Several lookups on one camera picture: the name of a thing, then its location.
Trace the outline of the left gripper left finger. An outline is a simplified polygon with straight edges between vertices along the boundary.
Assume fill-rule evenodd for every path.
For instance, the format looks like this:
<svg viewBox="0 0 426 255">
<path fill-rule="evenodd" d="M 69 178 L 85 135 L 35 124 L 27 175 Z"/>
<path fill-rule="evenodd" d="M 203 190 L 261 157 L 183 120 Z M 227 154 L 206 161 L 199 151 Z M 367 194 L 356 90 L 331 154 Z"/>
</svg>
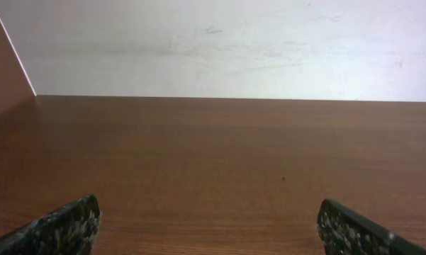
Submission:
<svg viewBox="0 0 426 255">
<path fill-rule="evenodd" d="M 90 255 L 100 223 L 97 198 L 89 194 L 0 236 L 0 255 Z"/>
</svg>

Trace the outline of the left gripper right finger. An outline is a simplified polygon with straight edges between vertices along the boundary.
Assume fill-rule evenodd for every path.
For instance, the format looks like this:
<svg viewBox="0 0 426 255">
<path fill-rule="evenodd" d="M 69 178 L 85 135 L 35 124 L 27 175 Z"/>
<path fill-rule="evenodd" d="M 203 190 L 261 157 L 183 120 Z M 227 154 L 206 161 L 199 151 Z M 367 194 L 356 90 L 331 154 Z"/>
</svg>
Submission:
<svg viewBox="0 0 426 255">
<path fill-rule="evenodd" d="M 318 212 L 317 231 L 327 255 L 426 255 L 421 246 L 327 198 Z"/>
</svg>

